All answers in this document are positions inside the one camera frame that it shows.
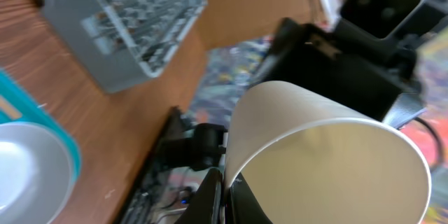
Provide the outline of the black aluminium rail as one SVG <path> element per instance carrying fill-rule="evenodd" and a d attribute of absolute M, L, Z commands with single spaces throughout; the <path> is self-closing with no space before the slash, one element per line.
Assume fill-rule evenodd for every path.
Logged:
<path fill-rule="evenodd" d="M 207 172 L 217 168 L 222 173 L 227 135 L 222 125 L 192 125 L 172 108 L 115 222 L 175 223 Z"/>

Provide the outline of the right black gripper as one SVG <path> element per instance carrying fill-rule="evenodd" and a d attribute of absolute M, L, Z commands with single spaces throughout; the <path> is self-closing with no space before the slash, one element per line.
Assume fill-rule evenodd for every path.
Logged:
<path fill-rule="evenodd" d="M 366 47 L 285 17 L 252 84 L 285 81 L 378 121 L 412 121 L 422 114 L 416 65 L 417 52 L 410 48 L 377 62 Z"/>

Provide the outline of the teal plastic tray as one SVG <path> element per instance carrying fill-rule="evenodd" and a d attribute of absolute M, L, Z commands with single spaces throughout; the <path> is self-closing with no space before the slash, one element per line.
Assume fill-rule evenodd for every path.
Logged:
<path fill-rule="evenodd" d="M 56 134 L 73 160 L 74 180 L 78 179 L 81 174 L 82 158 L 75 139 L 1 69 L 1 124 L 11 122 L 34 123 L 44 126 Z"/>

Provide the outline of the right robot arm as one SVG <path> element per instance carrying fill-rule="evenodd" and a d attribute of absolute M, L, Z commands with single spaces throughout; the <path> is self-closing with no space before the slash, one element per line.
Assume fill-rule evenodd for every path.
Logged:
<path fill-rule="evenodd" d="M 424 111 L 422 83 L 415 76 L 417 49 L 426 32 L 447 26 L 447 0 L 428 0 L 392 49 L 379 52 L 347 41 L 340 31 L 284 18 L 253 84 L 285 81 L 308 89 L 394 128 Z"/>

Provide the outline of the grey-white bowl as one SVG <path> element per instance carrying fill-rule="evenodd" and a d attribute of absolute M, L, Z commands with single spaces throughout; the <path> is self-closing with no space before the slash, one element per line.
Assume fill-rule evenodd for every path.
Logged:
<path fill-rule="evenodd" d="M 31 122 L 1 125 L 1 224 L 47 224 L 62 212 L 79 175 L 63 138 Z"/>

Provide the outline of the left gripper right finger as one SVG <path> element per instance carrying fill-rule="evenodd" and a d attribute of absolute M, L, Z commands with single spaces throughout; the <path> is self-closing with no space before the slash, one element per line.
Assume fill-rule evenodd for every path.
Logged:
<path fill-rule="evenodd" d="M 229 189 L 229 224 L 272 224 L 242 174 Z"/>

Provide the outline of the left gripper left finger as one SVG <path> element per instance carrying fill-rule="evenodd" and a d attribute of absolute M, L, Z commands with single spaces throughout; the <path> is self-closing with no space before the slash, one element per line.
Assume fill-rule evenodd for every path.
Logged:
<path fill-rule="evenodd" d="M 223 178 L 219 169 L 210 169 L 175 224 L 218 224 Z"/>

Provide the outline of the white paper cup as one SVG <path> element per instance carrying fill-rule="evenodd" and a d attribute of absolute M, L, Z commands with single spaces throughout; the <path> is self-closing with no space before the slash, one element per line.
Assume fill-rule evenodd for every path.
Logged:
<path fill-rule="evenodd" d="M 232 113 L 224 183 L 243 176 L 273 223 L 420 223 L 431 173 L 402 132 L 283 81 Z"/>

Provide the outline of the grey dishwasher rack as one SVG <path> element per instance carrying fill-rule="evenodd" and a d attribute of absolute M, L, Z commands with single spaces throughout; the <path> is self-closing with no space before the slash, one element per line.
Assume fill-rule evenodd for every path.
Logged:
<path fill-rule="evenodd" d="M 107 93 L 158 78 L 207 0 L 37 0 L 42 16 Z"/>

